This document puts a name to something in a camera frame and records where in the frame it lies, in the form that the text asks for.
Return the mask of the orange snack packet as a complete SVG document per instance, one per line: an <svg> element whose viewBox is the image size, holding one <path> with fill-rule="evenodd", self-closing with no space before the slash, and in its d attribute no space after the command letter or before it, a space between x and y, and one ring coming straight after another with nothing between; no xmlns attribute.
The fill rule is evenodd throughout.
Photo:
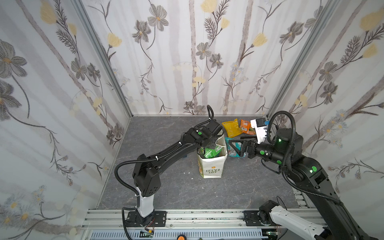
<svg viewBox="0 0 384 240"><path fill-rule="evenodd" d="M255 135L256 134L256 131L251 126L251 122L250 121L241 120L240 129L242 130L242 132L244 134L247 134L247 135Z"/></svg>

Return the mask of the yellow snack packet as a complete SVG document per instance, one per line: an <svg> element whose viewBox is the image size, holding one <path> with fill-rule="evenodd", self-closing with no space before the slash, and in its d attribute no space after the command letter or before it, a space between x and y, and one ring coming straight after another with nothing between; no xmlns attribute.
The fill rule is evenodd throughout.
<svg viewBox="0 0 384 240"><path fill-rule="evenodd" d="M239 127L238 119L223 122L222 125L227 132L228 138L234 138L243 133L243 130Z"/></svg>

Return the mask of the white green paper bag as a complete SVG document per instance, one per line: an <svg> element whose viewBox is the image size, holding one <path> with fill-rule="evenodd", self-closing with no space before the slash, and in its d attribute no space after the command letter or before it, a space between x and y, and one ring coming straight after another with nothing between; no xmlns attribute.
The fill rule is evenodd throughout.
<svg viewBox="0 0 384 240"><path fill-rule="evenodd" d="M197 151L199 172L202 178L221 178L225 161L228 157L228 150L225 142L225 137L221 136L217 140L217 145L222 146L220 154L216 158L203 159L201 156L201 149Z"/></svg>

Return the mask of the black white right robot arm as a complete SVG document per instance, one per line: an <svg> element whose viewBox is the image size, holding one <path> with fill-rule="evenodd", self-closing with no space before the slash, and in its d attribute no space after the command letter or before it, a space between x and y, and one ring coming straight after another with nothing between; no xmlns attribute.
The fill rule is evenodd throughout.
<svg viewBox="0 0 384 240"><path fill-rule="evenodd" d="M326 227L298 217L277 202L269 200L260 206L258 220L269 226L282 226L306 240L370 240L372 239L354 220L344 203L338 197L325 169L321 164L302 154L303 137L296 132L296 121L287 111L278 111L270 119L271 122L279 115L285 115L291 127L276 131L275 139L271 140L271 125L267 128L266 141L257 143L254 140L240 140L241 148L230 140L229 145L239 156L244 154L253 159L259 157L262 163L272 162L278 165L276 174L294 189L306 194L326 222Z"/></svg>

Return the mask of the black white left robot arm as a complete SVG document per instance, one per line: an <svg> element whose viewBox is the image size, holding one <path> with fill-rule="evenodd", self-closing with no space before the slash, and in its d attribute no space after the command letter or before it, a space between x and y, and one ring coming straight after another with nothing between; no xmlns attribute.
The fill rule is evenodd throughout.
<svg viewBox="0 0 384 240"><path fill-rule="evenodd" d="M139 156L136 160L125 161L114 169L117 181L135 193L137 205L133 209L122 208L122 211L133 211L136 223L148 226L155 219L154 195L161 187L160 175L171 165L192 152L213 149L214 144L223 135L223 127L214 119L214 111L207 105L209 119L181 134L180 140L165 150L147 157ZM124 182L119 176L119 169L134 164L132 178L134 185Z"/></svg>

